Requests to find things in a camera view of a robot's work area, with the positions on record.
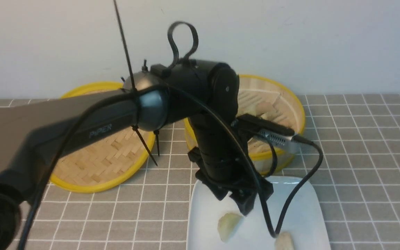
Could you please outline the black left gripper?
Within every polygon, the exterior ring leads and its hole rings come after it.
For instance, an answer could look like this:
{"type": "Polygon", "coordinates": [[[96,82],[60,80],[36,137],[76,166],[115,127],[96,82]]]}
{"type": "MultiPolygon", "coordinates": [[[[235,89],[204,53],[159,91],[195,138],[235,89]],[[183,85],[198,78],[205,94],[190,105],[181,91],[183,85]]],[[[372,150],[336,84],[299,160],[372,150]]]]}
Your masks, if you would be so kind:
{"type": "Polygon", "coordinates": [[[198,146],[188,152],[189,160],[199,167],[195,177],[205,184],[218,201],[228,192],[240,213],[248,216],[254,208],[257,185],[248,165],[223,126],[209,114],[189,117],[198,146]]]}

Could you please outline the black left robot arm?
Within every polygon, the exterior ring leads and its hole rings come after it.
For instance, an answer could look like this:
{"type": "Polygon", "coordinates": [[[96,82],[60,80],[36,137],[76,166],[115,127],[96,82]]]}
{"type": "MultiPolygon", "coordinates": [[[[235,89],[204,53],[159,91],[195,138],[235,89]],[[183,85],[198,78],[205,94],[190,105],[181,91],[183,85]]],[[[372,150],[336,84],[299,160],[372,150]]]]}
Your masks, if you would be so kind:
{"type": "Polygon", "coordinates": [[[18,233],[26,201],[31,210],[18,245],[24,249],[60,158],[128,127],[153,132],[188,118],[198,142],[190,152],[196,176],[217,198],[230,191],[243,215],[256,195],[266,207],[273,186],[249,158],[248,133],[232,126],[239,82],[224,62],[184,58],[144,67],[119,90],[0,108],[0,250],[18,233]]]}

